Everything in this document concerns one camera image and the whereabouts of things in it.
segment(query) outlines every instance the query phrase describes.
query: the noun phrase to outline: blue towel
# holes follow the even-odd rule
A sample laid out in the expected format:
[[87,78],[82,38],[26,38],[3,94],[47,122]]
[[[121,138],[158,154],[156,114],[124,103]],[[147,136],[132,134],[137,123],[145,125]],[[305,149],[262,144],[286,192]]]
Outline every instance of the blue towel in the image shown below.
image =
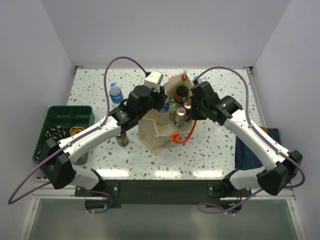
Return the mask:
[[[281,144],[278,128],[268,128],[268,135]],[[234,167],[238,170],[257,169],[262,167],[259,158],[247,147],[240,138],[235,139]]]

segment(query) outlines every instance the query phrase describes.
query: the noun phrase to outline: plastic bin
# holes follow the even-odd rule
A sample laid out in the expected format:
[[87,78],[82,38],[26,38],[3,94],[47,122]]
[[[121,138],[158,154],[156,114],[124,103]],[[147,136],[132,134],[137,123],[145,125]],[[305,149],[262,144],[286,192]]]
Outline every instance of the plastic bin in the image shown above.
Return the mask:
[[[33,160],[37,161],[37,154],[41,151],[43,144],[49,137],[46,131],[52,127],[61,126],[65,129],[63,139],[70,137],[72,127],[88,128],[95,122],[95,115],[91,106],[51,106],[45,116],[42,129],[33,153]],[[83,155],[75,164],[83,165],[88,160],[89,153]]]

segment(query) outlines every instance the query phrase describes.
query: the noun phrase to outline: water bottle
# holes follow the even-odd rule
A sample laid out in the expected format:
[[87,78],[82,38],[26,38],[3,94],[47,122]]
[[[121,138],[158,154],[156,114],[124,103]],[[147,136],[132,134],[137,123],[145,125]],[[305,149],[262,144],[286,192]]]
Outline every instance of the water bottle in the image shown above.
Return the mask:
[[165,102],[164,102],[164,106],[162,109],[158,110],[159,114],[158,114],[158,123],[163,125],[166,124],[169,120],[169,109],[170,109],[170,98],[169,96],[167,96]]
[[111,101],[118,105],[124,99],[124,95],[122,94],[121,88],[118,87],[115,83],[111,83],[110,85],[109,95],[111,97]]

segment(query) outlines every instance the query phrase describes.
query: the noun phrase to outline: white speckled surface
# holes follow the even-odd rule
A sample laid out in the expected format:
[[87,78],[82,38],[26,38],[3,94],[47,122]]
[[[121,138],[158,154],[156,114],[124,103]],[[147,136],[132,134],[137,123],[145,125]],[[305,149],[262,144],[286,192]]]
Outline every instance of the white speckled surface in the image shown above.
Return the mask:
[[[156,69],[164,80],[180,74],[183,69]],[[203,70],[188,69],[193,80]],[[249,84],[245,70],[238,70]],[[104,69],[77,69],[68,105],[90,105],[95,122],[106,114],[103,90]],[[245,87],[241,80],[226,70],[213,70],[205,76],[219,97],[233,96],[245,106]],[[107,85],[116,83],[127,97],[134,86],[143,84],[140,69],[111,69]],[[260,123],[256,103],[249,86],[250,117]],[[234,169],[236,136],[212,121],[198,121],[192,138],[183,146],[171,142],[168,148],[154,156],[137,138],[138,127],[127,132],[129,145],[120,147],[116,139],[109,139],[90,151],[83,168],[96,169],[105,179],[222,179]]]

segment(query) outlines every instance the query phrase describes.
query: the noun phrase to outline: paper bag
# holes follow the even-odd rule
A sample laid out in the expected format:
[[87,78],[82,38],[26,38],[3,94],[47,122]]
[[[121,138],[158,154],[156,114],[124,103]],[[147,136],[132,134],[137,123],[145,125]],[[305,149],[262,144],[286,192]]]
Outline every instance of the paper bag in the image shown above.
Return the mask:
[[[181,73],[173,78],[171,78],[166,84],[164,84],[164,89],[170,98],[176,97],[176,88],[181,85]],[[189,88],[189,97],[192,96],[191,87],[193,84],[190,79],[187,80],[187,86]],[[157,156],[166,147],[167,143],[172,141],[171,134],[181,133],[188,134],[193,126],[194,121],[185,121],[182,128],[177,128],[174,126],[174,122],[169,120],[167,124],[159,124],[157,122],[157,117],[159,113],[155,109],[151,109],[138,123],[138,133],[139,139],[143,144],[155,155]]]

